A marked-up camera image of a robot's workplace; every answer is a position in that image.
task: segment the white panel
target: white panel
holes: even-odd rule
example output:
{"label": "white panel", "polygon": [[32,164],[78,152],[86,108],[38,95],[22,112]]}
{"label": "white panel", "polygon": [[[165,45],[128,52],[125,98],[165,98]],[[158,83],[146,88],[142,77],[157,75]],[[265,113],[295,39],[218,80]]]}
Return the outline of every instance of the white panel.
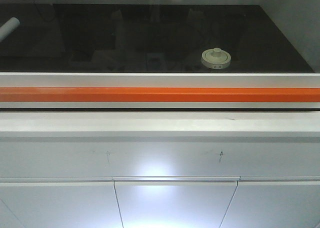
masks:
{"label": "white panel", "polygon": [[222,228],[314,228],[319,182],[239,182]]}
{"label": "white panel", "polygon": [[1,228],[24,228],[15,215],[0,199],[0,227]]}
{"label": "white panel", "polygon": [[319,143],[119,142],[114,176],[318,176]]}
{"label": "white panel", "polygon": [[319,137],[320,112],[3,112],[0,137]]}
{"label": "white panel", "polygon": [[319,81],[318,73],[0,72],[0,87],[320,88]]}
{"label": "white panel", "polygon": [[235,188],[235,182],[116,182],[125,228],[218,228]]}
{"label": "white panel", "polygon": [[109,183],[1,187],[0,197],[25,228],[121,228]]}
{"label": "white panel", "polygon": [[317,139],[20,138],[0,143],[0,177],[310,177],[320,171]]}
{"label": "white panel", "polygon": [[111,176],[103,144],[86,142],[0,142],[0,177]]}

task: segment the glass window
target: glass window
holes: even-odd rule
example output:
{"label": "glass window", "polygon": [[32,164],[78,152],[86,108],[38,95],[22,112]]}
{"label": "glass window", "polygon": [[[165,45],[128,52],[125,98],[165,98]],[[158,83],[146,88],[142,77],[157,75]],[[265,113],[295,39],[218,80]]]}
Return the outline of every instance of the glass window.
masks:
{"label": "glass window", "polygon": [[320,0],[0,0],[0,72],[320,72]]}

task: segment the orange strip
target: orange strip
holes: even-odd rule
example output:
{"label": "orange strip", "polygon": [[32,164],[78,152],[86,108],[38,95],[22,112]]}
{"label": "orange strip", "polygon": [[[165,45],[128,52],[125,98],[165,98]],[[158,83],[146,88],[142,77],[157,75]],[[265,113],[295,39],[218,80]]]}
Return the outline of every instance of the orange strip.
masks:
{"label": "orange strip", "polygon": [[320,88],[0,87],[0,102],[320,102]]}

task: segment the white knob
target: white knob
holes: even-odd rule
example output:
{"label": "white knob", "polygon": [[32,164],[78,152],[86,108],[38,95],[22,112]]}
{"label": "white knob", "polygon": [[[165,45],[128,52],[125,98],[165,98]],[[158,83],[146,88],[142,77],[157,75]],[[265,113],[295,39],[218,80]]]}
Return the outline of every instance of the white knob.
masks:
{"label": "white knob", "polygon": [[207,49],[202,53],[201,63],[210,69],[224,69],[230,66],[231,55],[220,49]]}

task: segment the white cabinet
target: white cabinet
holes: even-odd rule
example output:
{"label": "white cabinet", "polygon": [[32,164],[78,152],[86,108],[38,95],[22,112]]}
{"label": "white cabinet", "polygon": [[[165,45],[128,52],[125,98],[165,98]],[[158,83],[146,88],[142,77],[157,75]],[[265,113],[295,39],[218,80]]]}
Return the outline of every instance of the white cabinet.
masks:
{"label": "white cabinet", "polygon": [[116,182],[125,228],[218,228],[236,182]]}
{"label": "white cabinet", "polygon": [[314,228],[319,181],[239,182],[222,228]]}
{"label": "white cabinet", "polygon": [[115,177],[318,176],[317,142],[257,142],[257,138],[186,138],[119,142],[108,146]]}
{"label": "white cabinet", "polygon": [[122,227],[113,182],[2,183],[0,199],[24,228]]}
{"label": "white cabinet", "polygon": [[101,143],[72,138],[1,138],[0,177],[110,177]]}
{"label": "white cabinet", "polygon": [[316,138],[2,138],[0,177],[318,176]]}
{"label": "white cabinet", "polygon": [[0,199],[0,227],[24,228],[6,204]]}

